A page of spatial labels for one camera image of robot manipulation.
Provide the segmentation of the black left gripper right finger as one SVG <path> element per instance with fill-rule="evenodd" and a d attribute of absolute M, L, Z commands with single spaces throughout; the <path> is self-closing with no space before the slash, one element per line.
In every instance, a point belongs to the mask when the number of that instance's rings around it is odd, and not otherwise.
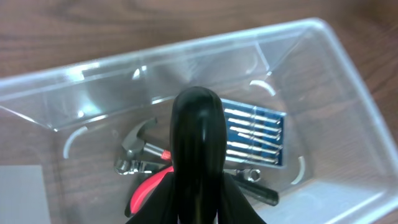
<path fill-rule="evenodd" d="M 255 212 L 232 176 L 224 173 L 218 207 L 219 224 L 266 224 Z"/>

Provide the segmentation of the chrome combination wrench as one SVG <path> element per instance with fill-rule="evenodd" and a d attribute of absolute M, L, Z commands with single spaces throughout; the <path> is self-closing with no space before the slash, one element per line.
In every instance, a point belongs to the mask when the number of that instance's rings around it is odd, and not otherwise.
<path fill-rule="evenodd" d="M 172 166 L 171 163 L 162 164 L 149 161 L 126 161 L 124 159 L 118 159 L 115 162 L 114 170 L 120 175 L 129 175 L 135 173 L 155 174 L 156 172 L 159 172 L 162 169 L 170 166 Z M 224 171 L 249 182 L 258 182 L 261 179 L 261 171 L 259 169 L 224 169 Z"/>

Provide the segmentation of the black yellow screwdriver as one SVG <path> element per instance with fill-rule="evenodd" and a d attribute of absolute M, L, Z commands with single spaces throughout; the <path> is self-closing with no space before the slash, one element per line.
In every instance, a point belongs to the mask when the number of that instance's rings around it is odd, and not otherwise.
<path fill-rule="evenodd" d="M 176 97 L 170 148 L 181 223 L 212 223 L 215 219 L 226 138 L 222 104 L 215 92 L 195 86 Z"/>

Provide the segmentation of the blue precision screwdriver set case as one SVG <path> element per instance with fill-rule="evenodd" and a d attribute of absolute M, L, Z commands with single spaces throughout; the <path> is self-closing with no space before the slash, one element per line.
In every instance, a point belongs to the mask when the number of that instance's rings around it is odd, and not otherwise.
<path fill-rule="evenodd" d="M 226 160 L 282 167 L 286 113 L 227 99 L 221 102 L 228 132 Z"/>

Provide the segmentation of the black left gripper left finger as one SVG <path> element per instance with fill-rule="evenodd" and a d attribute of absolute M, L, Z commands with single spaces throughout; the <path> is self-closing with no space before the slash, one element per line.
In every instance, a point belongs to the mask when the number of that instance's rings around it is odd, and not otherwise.
<path fill-rule="evenodd" d="M 177 220 L 174 173 L 169 172 L 126 224 L 176 224 Z"/>

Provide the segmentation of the red-handled pliers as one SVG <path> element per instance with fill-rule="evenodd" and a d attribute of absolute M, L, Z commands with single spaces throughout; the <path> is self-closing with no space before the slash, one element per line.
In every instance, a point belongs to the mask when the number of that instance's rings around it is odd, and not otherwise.
<path fill-rule="evenodd" d="M 133 217 L 142 207 L 147 196 L 159 185 L 164 176 L 173 171 L 174 168 L 172 165 L 167 165 L 165 168 L 161 168 L 160 171 L 146 178 L 132 193 L 126 205 L 124 215 L 128 218 Z"/>

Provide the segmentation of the small red-handled claw hammer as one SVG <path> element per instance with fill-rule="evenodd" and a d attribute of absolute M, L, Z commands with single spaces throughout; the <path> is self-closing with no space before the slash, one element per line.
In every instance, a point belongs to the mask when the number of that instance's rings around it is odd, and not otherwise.
<path fill-rule="evenodd" d="M 157 119 L 151 118 L 134 127 L 122 141 L 122 153 L 118 159 L 170 164 L 171 155 L 169 151 L 150 144 L 142 139 L 142 135 L 145 133 L 145 130 L 152 128 L 156 124 Z M 263 187 L 256 182 L 249 182 L 247 180 L 240 179 L 235 175 L 232 175 L 232 178 L 243 193 L 250 195 L 256 200 L 270 206 L 276 206 L 279 203 L 279 194 L 275 190 Z"/>

